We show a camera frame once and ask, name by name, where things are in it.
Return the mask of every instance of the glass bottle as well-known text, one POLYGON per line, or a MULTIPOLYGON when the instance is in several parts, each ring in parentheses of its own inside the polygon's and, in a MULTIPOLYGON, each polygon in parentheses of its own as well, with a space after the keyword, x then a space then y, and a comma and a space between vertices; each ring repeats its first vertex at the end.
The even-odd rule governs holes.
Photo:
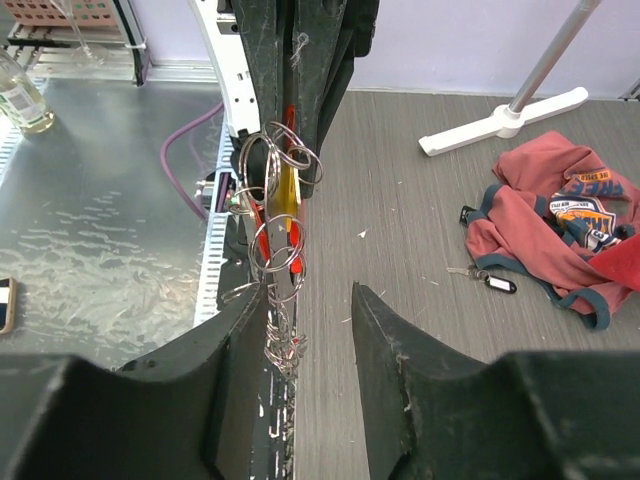
POLYGON ((0 110, 22 133, 47 130, 55 114, 24 69, 0 48, 0 110))

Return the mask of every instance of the metal pole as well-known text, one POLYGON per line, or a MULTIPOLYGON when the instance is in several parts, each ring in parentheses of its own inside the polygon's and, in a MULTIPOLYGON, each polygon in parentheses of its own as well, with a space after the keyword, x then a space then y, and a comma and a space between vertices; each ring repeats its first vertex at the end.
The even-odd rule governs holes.
POLYGON ((601 1, 580 1, 509 104, 509 111, 516 114, 522 112, 601 1))

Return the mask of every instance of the metal table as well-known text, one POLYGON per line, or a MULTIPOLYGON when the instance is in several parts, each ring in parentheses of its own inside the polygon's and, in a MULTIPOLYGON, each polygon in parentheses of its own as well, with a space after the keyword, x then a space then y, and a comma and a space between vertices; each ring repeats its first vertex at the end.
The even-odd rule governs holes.
MULTIPOLYGON (((193 326, 205 226, 158 155, 221 95, 211 84, 55 80, 45 96, 56 124, 20 141, 0 186, 0 275, 20 282, 0 353, 118 366, 193 326)), ((170 150, 189 193, 216 164, 221 124, 170 150)))

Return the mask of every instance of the yellow tag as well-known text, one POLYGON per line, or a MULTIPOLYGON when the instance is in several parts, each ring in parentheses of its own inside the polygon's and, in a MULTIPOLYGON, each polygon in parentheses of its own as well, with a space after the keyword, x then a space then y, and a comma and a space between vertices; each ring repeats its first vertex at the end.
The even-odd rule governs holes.
MULTIPOLYGON (((298 216, 298 201, 296 170, 289 165, 282 165, 282 176, 280 177, 280 187, 276 192, 275 199, 278 204, 278 213, 287 213, 293 217, 298 216)), ((291 231, 291 220, 286 221, 287 232, 291 231)))

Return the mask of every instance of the gray floor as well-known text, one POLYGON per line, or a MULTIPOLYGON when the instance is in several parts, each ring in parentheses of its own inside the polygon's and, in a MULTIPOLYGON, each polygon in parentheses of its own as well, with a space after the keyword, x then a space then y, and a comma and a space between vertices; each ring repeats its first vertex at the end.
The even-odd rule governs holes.
POLYGON ((469 256, 457 216, 479 205, 495 178, 498 155, 545 131, 593 147, 612 168, 640 183, 640 104, 589 102, 526 127, 511 140, 491 139, 428 158, 425 134, 483 118, 500 103, 485 97, 392 93, 346 95, 322 151, 326 175, 309 202, 309 275, 300 330, 309 335, 296 416, 296 476, 305 480, 369 478, 350 317, 350 289, 369 285, 406 319, 483 361, 517 349, 631 349, 640 345, 640 297, 609 329, 587 331, 517 275, 509 296, 447 266, 469 256))

